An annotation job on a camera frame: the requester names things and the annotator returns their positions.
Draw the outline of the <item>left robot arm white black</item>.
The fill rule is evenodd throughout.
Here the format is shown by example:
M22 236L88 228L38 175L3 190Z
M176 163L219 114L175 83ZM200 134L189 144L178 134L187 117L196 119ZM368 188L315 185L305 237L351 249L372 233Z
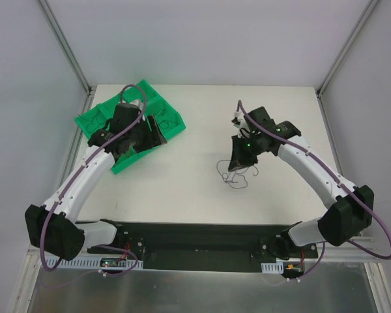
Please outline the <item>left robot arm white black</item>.
M145 115L141 100L121 101L113 117L87 142L80 163L41 206L30 205L25 221L30 243L41 254L73 260L81 250L102 245L109 253L124 248L124 237L114 222L77 224L80 211L101 176L131 149L151 150L167 142L153 115Z

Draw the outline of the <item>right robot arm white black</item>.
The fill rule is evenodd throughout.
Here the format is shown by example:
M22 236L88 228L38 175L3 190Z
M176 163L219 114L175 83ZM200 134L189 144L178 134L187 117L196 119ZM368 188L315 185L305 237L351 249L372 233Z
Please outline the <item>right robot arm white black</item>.
M372 189L356 186L318 159L290 121L275 123L266 109L259 107L247 114L237 108L232 123L238 132L231 138L229 171L254 166L260 154L272 153L309 184L326 208L323 216L297 222L273 237L267 245L271 255L288 260L306 245L340 246L371 225Z

